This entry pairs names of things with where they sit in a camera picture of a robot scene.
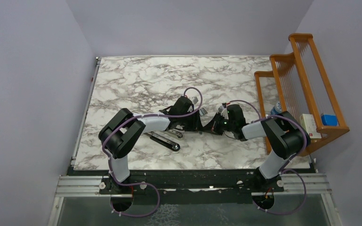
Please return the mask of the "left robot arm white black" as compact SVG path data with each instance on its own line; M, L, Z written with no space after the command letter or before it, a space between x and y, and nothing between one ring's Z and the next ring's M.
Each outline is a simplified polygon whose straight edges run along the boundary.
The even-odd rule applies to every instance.
M175 104L157 113L136 114L122 108L98 135L102 151L108 157L109 174L113 178L111 187L120 194L129 189L127 155L142 134L167 131L178 126L183 131L203 132L199 109L186 96L179 97Z

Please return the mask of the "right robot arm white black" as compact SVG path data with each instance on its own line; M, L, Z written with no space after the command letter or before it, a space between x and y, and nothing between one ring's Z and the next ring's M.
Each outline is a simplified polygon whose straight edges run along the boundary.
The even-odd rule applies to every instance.
M268 139L272 151L254 172L253 185L260 192L270 188L280 171L311 143L309 134L288 111L247 123L238 104L222 107L203 131L216 135L228 131L239 141Z

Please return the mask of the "long black silver stapler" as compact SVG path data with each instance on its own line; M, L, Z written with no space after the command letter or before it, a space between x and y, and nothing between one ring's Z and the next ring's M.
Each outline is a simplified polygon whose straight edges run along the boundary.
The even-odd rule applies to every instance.
M180 133L180 132L177 132L175 130L167 130L167 131L164 131L165 134L175 138L175 139L178 139L178 140L182 140L183 139L183 134ZM147 132L145 133L146 136L148 136L151 140L155 141L156 143L174 151L174 152L177 152L180 150L181 146L180 144L176 143L175 141L172 141L158 133L155 133L155 132Z

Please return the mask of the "staple tray with staples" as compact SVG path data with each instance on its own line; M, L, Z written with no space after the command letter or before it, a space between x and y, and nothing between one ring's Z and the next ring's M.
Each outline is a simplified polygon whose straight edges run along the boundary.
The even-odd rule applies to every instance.
M200 116L204 116L204 115L208 114L208 112L204 108L200 108L199 114L200 114Z

